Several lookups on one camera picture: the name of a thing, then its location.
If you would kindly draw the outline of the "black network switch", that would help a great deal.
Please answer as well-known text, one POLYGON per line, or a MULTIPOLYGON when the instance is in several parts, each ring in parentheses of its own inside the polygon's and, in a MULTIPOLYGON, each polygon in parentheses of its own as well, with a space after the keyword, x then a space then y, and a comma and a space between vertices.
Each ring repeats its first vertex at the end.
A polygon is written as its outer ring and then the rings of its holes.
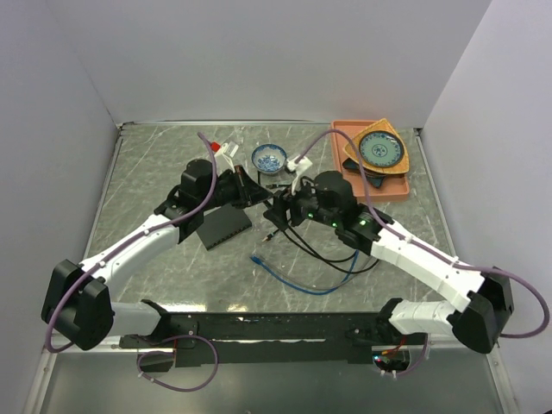
POLYGON ((251 227, 252 222, 243 210, 225 205, 204 217, 197 234, 205 249, 211 251, 251 227))

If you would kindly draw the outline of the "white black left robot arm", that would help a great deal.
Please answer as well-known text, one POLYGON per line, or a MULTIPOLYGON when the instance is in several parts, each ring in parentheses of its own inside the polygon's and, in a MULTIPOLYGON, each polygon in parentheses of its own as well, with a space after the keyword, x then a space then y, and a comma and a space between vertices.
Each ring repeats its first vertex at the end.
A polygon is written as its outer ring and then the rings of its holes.
POLYGON ((207 160, 192 160, 180 182, 147 220, 103 252, 75 264, 63 260, 53 270, 41 311, 47 323, 45 345, 55 353, 53 332, 82 350, 109 336, 138 335, 150 346, 171 335, 168 312, 154 302, 113 302, 129 278, 159 254, 177 246, 204 222, 204 212, 225 205, 245 209, 272 193, 241 166, 217 173, 207 160))

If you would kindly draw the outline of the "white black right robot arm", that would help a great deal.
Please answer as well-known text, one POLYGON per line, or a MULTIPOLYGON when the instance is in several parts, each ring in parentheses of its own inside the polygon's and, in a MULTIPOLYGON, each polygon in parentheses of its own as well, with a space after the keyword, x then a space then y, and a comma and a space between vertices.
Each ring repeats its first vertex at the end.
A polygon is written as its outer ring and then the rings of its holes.
POLYGON ((263 216, 281 230, 305 220, 331 227, 346 246, 394 265, 441 296, 438 302, 389 300, 377 322, 383 342, 413 334, 453 336, 488 354, 513 312, 508 278, 496 270, 468 270, 386 214, 368 209, 338 172, 323 172, 298 191, 277 191, 263 216))

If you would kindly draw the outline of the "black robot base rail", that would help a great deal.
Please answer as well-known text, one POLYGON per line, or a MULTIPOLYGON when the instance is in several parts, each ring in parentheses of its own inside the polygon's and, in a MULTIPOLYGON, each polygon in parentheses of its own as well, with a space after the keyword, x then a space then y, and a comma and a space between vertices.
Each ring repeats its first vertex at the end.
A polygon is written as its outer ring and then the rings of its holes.
POLYGON ((160 311, 149 334, 122 336, 121 348, 170 349, 177 367, 198 367, 217 354, 222 364, 346 361, 370 364, 375 347, 424 343, 404 335, 385 312, 175 312, 160 311))

